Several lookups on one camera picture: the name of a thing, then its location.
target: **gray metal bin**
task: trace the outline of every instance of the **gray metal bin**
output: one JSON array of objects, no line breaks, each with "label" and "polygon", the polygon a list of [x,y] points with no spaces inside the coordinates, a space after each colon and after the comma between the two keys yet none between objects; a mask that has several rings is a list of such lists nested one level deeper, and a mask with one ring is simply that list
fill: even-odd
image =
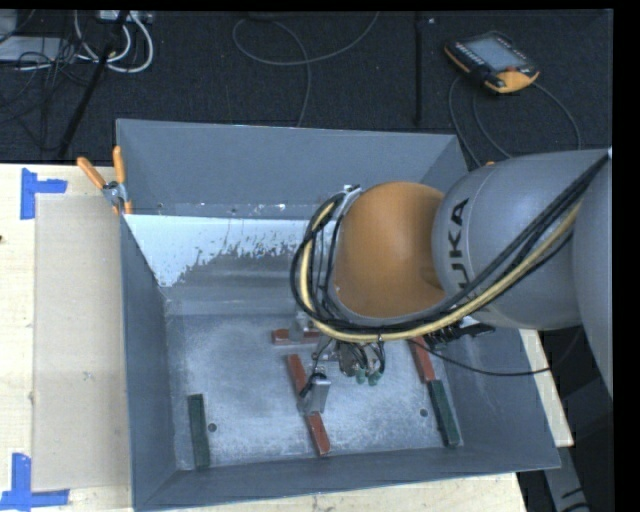
[{"label": "gray metal bin", "polygon": [[[434,358],[462,437],[445,447],[402,342],[387,344],[375,387],[333,374],[325,417],[335,449],[319,458],[284,363],[293,352],[310,362],[313,347],[271,343],[295,312],[288,267],[315,208],[345,184],[448,190],[467,172],[454,136],[126,119],[116,129],[134,204],[121,251],[136,510],[559,466],[533,377]],[[462,338],[446,355],[530,369],[515,330]],[[192,394],[212,425],[207,469],[194,462]]]}]

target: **small wooden block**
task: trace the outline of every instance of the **small wooden block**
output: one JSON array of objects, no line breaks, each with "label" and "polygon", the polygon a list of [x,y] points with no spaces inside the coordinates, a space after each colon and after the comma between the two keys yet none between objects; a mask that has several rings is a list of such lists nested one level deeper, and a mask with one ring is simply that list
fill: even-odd
[{"label": "small wooden block", "polygon": [[[427,346],[427,343],[424,341],[422,336],[417,336],[413,338],[412,341],[419,343],[423,347]],[[416,347],[413,343],[410,343],[409,347],[411,348],[411,353],[413,354],[413,360],[416,364],[418,374],[420,375],[420,380],[422,380],[422,382],[436,380],[436,373],[433,370],[429,353],[424,349]]]}]

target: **black cable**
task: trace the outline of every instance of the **black cable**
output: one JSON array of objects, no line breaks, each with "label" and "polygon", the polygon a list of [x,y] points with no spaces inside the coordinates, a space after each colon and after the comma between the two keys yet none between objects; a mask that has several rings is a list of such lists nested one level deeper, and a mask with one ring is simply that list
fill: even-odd
[{"label": "black cable", "polygon": [[27,23],[29,23],[29,20],[33,17],[33,15],[35,14],[37,9],[31,9],[31,12],[29,13],[29,15],[27,16],[27,18],[17,27],[15,27],[13,30],[11,30],[10,32],[0,36],[0,44],[4,43],[6,40],[8,40],[9,38],[13,37],[16,33],[20,32]]},{"label": "black cable", "polygon": [[336,306],[336,304],[331,299],[329,295],[329,279],[331,277],[331,272],[333,271],[333,258],[335,256],[335,248],[337,245],[338,232],[340,231],[340,225],[342,224],[342,219],[344,216],[340,216],[333,227],[333,233],[331,234],[331,244],[329,245],[329,256],[327,258],[327,270],[324,277],[324,286],[323,286],[323,295],[322,295],[322,305],[324,306],[325,311],[329,312],[333,311],[334,315],[338,317],[342,317],[342,313],[340,309]]},{"label": "black cable", "polygon": [[[18,97],[26,90],[26,87],[31,83],[31,81],[33,80],[33,77],[36,75],[36,73],[38,71],[40,71],[40,69],[34,69],[33,71],[30,71],[32,73],[32,75],[29,77],[29,80],[27,81],[27,84],[20,90],[20,92],[14,96],[14,98],[12,98],[11,100],[6,100],[6,98],[4,98],[4,96],[2,96],[2,94],[0,94],[0,101],[2,101],[2,107],[6,108],[9,113],[11,114],[11,116],[9,118],[3,119],[2,121],[0,121],[0,124],[4,124],[5,122],[9,122],[9,121],[13,121],[15,120],[16,122],[18,122],[18,124],[20,124],[20,126],[22,127],[22,129],[25,131],[25,133],[27,134],[27,136],[29,137],[29,139],[31,139],[31,141],[38,147],[38,149],[40,149],[40,152],[42,153],[43,151],[55,151],[56,149],[58,149],[60,147],[60,144],[57,144],[55,146],[48,146],[45,144],[46,141],[46,132],[47,132],[47,126],[48,126],[48,108],[49,108],[49,104],[51,102],[51,99],[53,98],[54,93],[57,91],[58,87],[55,85],[55,81],[56,81],[56,77],[57,77],[57,73],[58,71],[64,72],[62,70],[62,68],[60,67],[60,62],[61,60],[64,61],[65,60],[65,53],[67,52],[67,49],[71,47],[71,45],[67,44],[67,45],[63,45],[62,42],[60,44],[60,46],[58,47],[58,53],[56,55],[56,57],[51,60],[46,54],[42,53],[42,52],[36,52],[36,51],[28,51],[28,52],[24,52],[20,55],[20,57],[18,58],[18,61],[16,63],[17,67],[20,67],[22,60],[28,56],[39,56],[39,57],[43,57],[45,60],[49,60],[51,65],[49,67],[42,67],[41,69],[47,69],[47,77],[43,83],[43,90],[42,90],[42,99],[40,102],[32,105],[31,108],[28,108],[27,110],[16,114],[11,108],[10,105],[18,99]],[[48,81],[49,81],[49,77],[51,76],[51,70],[52,68],[54,69],[54,73],[53,73],[53,79],[51,82],[51,86],[50,86],[50,93],[49,94],[45,94],[45,91],[48,87]],[[37,137],[29,128],[29,126],[21,119],[22,116],[28,114],[29,112],[31,112],[32,110],[34,110],[36,107],[41,107],[41,136]]]},{"label": "black cable", "polygon": [[[571,112],[569,112],[569,110],[567,109],[567,107],[564,106],[564,104],[556,97],[554,96],[549,90],[545,89],[544,87],[542,87],[540,84],[538,84],[537,82],[533,82],[531,84],[533,87],[535,87],[536,89],[538,89],[539,91],[543,92],[548,98],[550,98],[556,105],[558,105],[558,107],[560,107],[560,109],[564,112],[565,116],[567,117],[567,119],[569,120],[569,122],[571,123],[571,126],[573,127],[573,130],[576,134],[576,149],[582,149],[582,135],[580,134],[580,128],[578,128],[578,124],[575,120],[575,118],[573,117],[573,115],[571,114]],[[484,123],[482,122],[482,120],[480,119],[480,115],[478,113],[478,95],[479,95],[480,90],[476,89],[473,93],[473,98],[472,98],[472,108],[473,108],[473,116],[474,119],[476,121],[476,124],[478,125],[478,128],[480,129],[480,131],[482,132],[482,134],[485,136],[485,138],[491,143],[491,145],[500,152],[500,154],[502,154],[502,156],[504,156],[505,158],[512,158],[513,155],[508,153],[502,146],[500,146],[495,139],[491,136],[491,134],[489,134],[489,131],[487,130],[487,128],[485,127]],[[476,164],[478,166],[480,166],[479,162],[477,161],[477,159],[474,158],[474,161],[476,161]]]},{"label": "black cable", "polygon": [[467,152],[469,153],[469,156],[471,157],[471,159],[473,160],[473,163],[476,164],[476,167],[482,167],[482,164],[480,163],[480,160],[478,159],[478,157],[475,155],[475,153],[473,152],[473,150],[471,149],[471,146],[469,145],[469,143],[467,142],[467,140],[464,138],[464,135],[462,134],[462,130],[460,130],[460,125],[458,124],[458,121],[456,119],[456,115],[453,111],[453,89],[455,87],[455,85],[458,83],[458,81],[460,80],[460,75],[458,75],[453,82],[451,82],[451,86],[449,87],[449,115],[451,116],[451,121],[453,122],[453,127],[456,131],[456,135],[458,136],[458,139],[460,140],[460,143],[462,144],[462,147],[466,148]]},{"label": "black cable", "polygon": [[412,343],[417,347],[420,347],[422,350],[426,350],[431,355],[439,357],[440,359],[442,359],[443,361],[446,361],[447,363],[453,364],[455,366],[459,366],[460,368],[464,368],[465,370],[470,370],[472,372],[476,372],[481,375],[488,375],[491,377],[526,377],[528,375],[537,375],[538,373],[544,373],[551,370],[551,368],[547,366],[546,368],[540,368],[539,370],[529,370],[529,371],[523,371],[523,372],[493,372],[489,370],[483,370],[481,368],[475,368],[465,363],[461,363],[460,361],[456,361],[455,359],[451,359],[449,357],[443,356],[442,354],[439,354],[435,350],[432,350],[426,345],[423,345],[422,343],[418,343],[417,341],[407,340],[407,342]]},{"label": "black cable", "polygon": [[369,369],[369,357],[367,356],[367,352],[362,345],[356,343],[349,343],[349,348],[356,350],[360,356],[362,357],[362,365],[361,368],[363,370]]},{"label": "black cable", "polygon": [[491,145],[502,154],[502,156],[506,158],[511,158],[512,155],[507,153],[504,149],[502,149],[502,147],[493,139],[493,137],[489,135],[489,132],[485,128],[484,123],[480,120],[480,115],[478,114],[478,94],[479,94],[479,90],[476,89],[473,92],[473,99],[471,100],[471,106],[473,108],[473,117],[476,120],[476,124],[478,125],[478,128],[480,128],[480,131],[482,132],[482,134],[487,138],[487,140],[491,143]]},{"label": "black cable", "polygon": [[340,342],[340,346],[346,346],[347,350],[351,352],[353,358],[358,362],[358,366],[363,370],[367,368],[367,360],[366,356],[362,352],[362,350],[358,350],[360,347],[356,346],[354,343]]},{"label": "black cable", "polygon": [[563,508],[561,512],[574,512],[575,510],[586,510],[587,512],[589,510],[591,510],[591,507],[589,506],[588,503],[585,503],[584,501],[580,502],[580,503],[575,503],[574,505],[570,505],[567,508]]},{"label": "black cable", "polygon": [[593,165],[591,165],[582,175],[576,178],[559,196],[556,197],[553,203],[549,205],[550,210],[554,210],[554,212],[550,212],[550,215],[547,218],[546,222],[536,228],[531,238],[527,242],[525,242],[523,247],[520,249],[520,252],[516,255],[516,257],[510,263],[509,267],[505,270],[505,274],[510,272],[511,269],[515,268],[524,260],[529,251],[533,249],[534,245],[537,243],[537,240],[544,234],[547,228],[551,226],[551,224],[553,224],[553,222],[555,222],[560,217],[560,215],[564,211],[566,211],[573,203],[575,203],[577,199],[587,190],[589,184],[596,176],[596,174],[600,172],[606,161],[608,161],[608,154],[605,154]]},{"label": "black cable", "polygon": [[[322,260],[324,260],[324,229],[320,231],[320,269],[322,269]],[[318,271],[318,279],[316,279],[315,284],[315,294],[318,294],[318,290],[320,290],[320,276],[322,275],[321,271]]]},{"label": "black cable", "polygon": [[373,352],[376,354],[376,356],[378,356],[378,361],[380,363],[378,367],[378,372],[380,373],[380,375],[382,375],[384,373],[385,366],[386,366],[386,362],[385,362],[386,356],[384,353],[384,341],[371,343],[369,346],[371,347],[371,350],[373,350]]},{"label": "black cable", "polygon": [[364,29],[362,34],[360,34],[355,41],[353,41],[352,43],[348,44],[347,46],[345,46],[343,48],[340,48],[339,50],[336,50],[335,52],[331,52],[331,53],[328,53],[326,55],[320,55],[318,57],[313,57],[311,59],[305,57],[304,60],[294,60],[294,61],[268,60],[268,59],[263,59],[261,57],[258,57],[257,55],[254,55],[254,54],[250,53],[249,51],[247,51],[240,44],[240,42],[238,41],[238,36],[237,36],[238,27],[240,25],[242,25],[246,21],[244,19],[238,21],[238,23],[236,23],[234,25],[231,35],[233,37],[233,42],[235,43],[235,45],[238,48],[238,50],[240,50],[242,53],[244,53],[250,59],[256,60],[258,62],[262,62],[263,64],[270,64],[272,66],[301,66],[303,64],[312,64],[314,62],[320,62],[321,60],[330,59],[332,57],[335,57],[336,55],[340,55],[341,53],[346,52],[347,50],[350,50],[356,44],[358,44],[362,40],[362,38],[364,38],[364,36],[366,36],[369,33],[369,31],[371,30],[371,28],[375,24],[376,20],[378,19],[378,16],[380,16],[380,11],[375,13],[375,15],[373,16],[373,19],[371,20],[371,22],[369,23],[367,28]]},{"label": "black cable", "polygon": [[303,60],[298,60],[298,61],[273,61],[273,60],[263,59],[261,57],[258,57],[257,55],[254,55],[254,54],[250,53],[249,51],[247,51],[240,44],[240,42],[238,41],[238,34],[237,34],[238,27],[240,25],[242,25],[246,21],[245,19],[239,20],[233,26],[233,30],[231,31],[231,36],[233,38],[234,44],[236,45],[236,48],[238,50],[240,50],[240,52],[242,52],[245,56],[247,56],[250,59],[253,59],[253,60],[257,61],[257,62],[260,62],[262,64],[268,64],[270,66],[301,66],[301,65],[305,65],[306,66],[307,87],[306,87],[306,91],[305,91],[305,95],[304,95],[304,100],[302,102],[302,108],[300,110],[300,115],[298,116],[298,121],[296,123],[296,127],[299,128],[300,126],[302,126],[302,120],[304,119],[304,115],[305,115],[306,110],[307,110],[307,104],[309,103],[309,97],[311,96],[311,63],[319,62],[321,60],[326,60],[326,59],[329,59],[331,57],[335,57],[336,55],[339,55],[339,54],[349,50],[350,48],[353,48],[358,42],[360,42],[360,40],[364,36],[366,36],[369,33],[369,31],[371,30],[371,27],[373,27],[373,24],[376,22],[376,20],[378,19],[379,15],[380,15],[380,12],[377,12],[376,15],[374,16],[373,20],[371,21],[371,23],[364,30],[364,32],[355,41],[353,41],[349,45],[345,46],[344,48],[341,48],[340,50],[332,52],[330,54],[321,55],[319,57],[314,57],[314,58],[311,58],[311,59],[309,58],[309,55],[307,54],[307,50],[305,49],[304,45],[302,44],[302,41],[295,34],[295,32],[293,32],[293,30],[288,28],[286,25],[280,23],[279,21],[271,21],[270,23],[272,23],[273,25],[276,25],[280,29],[282,29],[285,32],[287,32],[295,40],[296,44],[300,48],[300,51],[302,52],[302,55],[304,57]]},{"label": "black cable", "polygon": [[29,85],[31,84],[31,81],[33,80],[33,77],[36,76],[35,73],[32,73],[31,75],[29,75],[29,80],[27,80],[27,83],[25,85],[22,86],[22,89],[20,89],[16,95],[11,98],[10,100],[5,100],[4,105],[0,105],[0,108],[2,107],[7,107],[13,103],[15,103],[16,101],[18,101],[18,99],[25,93],[25,91],[27,90],[27,88],[29,87]]},{"label": "black cable", "polygon": [[528,277],[529,275],[531,275],[532,273],[534,273],[536,270],[538,270],[540,267],[542,267],[545,263],[547,263],[551,258],[553,258],[556,254],[558,254],[568,243],[569,241],[573,238],[573,232],[569,233],[569,235],[567,235],[564,240],[558,244],[557,247],[555,247],[549,254],[547,254],[544,258],[540,259],[539,261],[537,261],[535,263],[535,265],[533,265],[529,270],[527,270],[523,275],[521,275],[518,279],[516,279],[515,281],[513,281],[508,287],[506,287],[504,290],[502,290],[499,294],[495,295],[492,299],[492,302],[495,300],[498,300],[500,297],[502,297],[505,293],[507,293],[509,290],[511,290],[511,288],[513,288],[515,285],[517,285],[518,283],[520,283],[523,279],[525,279],[526,277]]}]

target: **black metal bar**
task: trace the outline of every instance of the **black metal bar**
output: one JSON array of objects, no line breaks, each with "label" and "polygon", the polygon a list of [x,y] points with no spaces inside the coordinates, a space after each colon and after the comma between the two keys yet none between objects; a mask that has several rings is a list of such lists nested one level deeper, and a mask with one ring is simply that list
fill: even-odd
[{"label": "black metal bar", "polygon": [[109,55],[115,48],[116,41],[118,40],[118,34],[120,33],[120,30],[122,30],[122,27],[127,19],[127,16],[129,16],[129,10],[121,10],[118,13],[116,22],[113,25],[111,31],[109,32],[109,37],[107,39],[106,44],[104,45],[102,54],[100,55],[100,60],[98,61],[96,70],[91,76],[89,85],[87,85],[87,88],[84,91],[84,95],[82,96],[80,103],[76,107],[76,110],[73,113],[73,117],[71,118],[71,121],[69,122],[69,125],[67,126],[67,129],[65,130],[64,135],[62,136],[62,140],[60,142],[60,149],[58,150],[58,160],[62,160],[66,155],[67,150],[69,149],[69,145],[71,144],[71,141],[73,140],[73,136],[75,135],[76,130],[78,129],[78,125],[82,120],[84,111],[87,109],[87,105],[91,100],[91,96],[93,96],[93,92],[96,86],[98,85],[98,81],[100,80],[100,77],[102,76],[102,73],[107,65],[107,60],[109,59]]},{"label": "black metal bar", "polygon": [[206,469],[211,465],[211,453],[209,451],[209,439],[207,438],[204,397],[201,394],[189,395],[187,400],[193,459],[197,470]]},{"label": "black metal bar", "polygon": [[424,20],[420,11],[416,11],[415,30],[416,30],[416,117],[415,124],[418,128],[422,126],[422,28]]}]

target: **yellow cable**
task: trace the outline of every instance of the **yellow cable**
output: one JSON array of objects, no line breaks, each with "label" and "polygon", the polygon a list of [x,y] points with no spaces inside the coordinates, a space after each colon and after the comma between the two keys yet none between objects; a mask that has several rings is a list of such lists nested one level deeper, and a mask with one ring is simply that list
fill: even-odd
[{"label": "yellow cable", "polygon": [[[324,217],[331,210],[332,205],[327,206],[321,213],[312,229],[315,229]],[[413,329],[409,329],[402,332],[382,334],[378,336],[376,334],[353,334],[338,331],[329,325],[322,323],[318,320],[313,320],[314,325],[331,338],[335,338],[340,341],[346,341],[350,343],[373,343],[376,341],[395,341],[406,340],[409,338],[415,338],[416,336],[424,336],[434,331],[438,331],[444,327],[447,327],[459,320],[462,320],[465,316],[470,315],[474,311],[477,311],[482,306],[490,302],[494,297],[498,296],[504,290],[506,290],[514,281],[521,277],[531,266],[536,263],[536,260],[551,247],[566,231],[569,230],[580,209],[580,203],[575,205],[571,211],[567,214],[564,220],[558,225],[558,227],[536,248],[529,256],[527,256],[517,267],[515,267],[509,274],[502,279],[491,285],[484,292],[478,295],[475,299],[470,300],[464,305],[460,306],[453,313],[431,322],[429,324],[421,325]],[[309,287],[307,286],[307,273],[309,269],[309,258],[311,256],[311,241],[307,241],[302,253],[302,259],[300,262],[300,296],[304,304],[312,311],[313,305],[309,297]]]}]

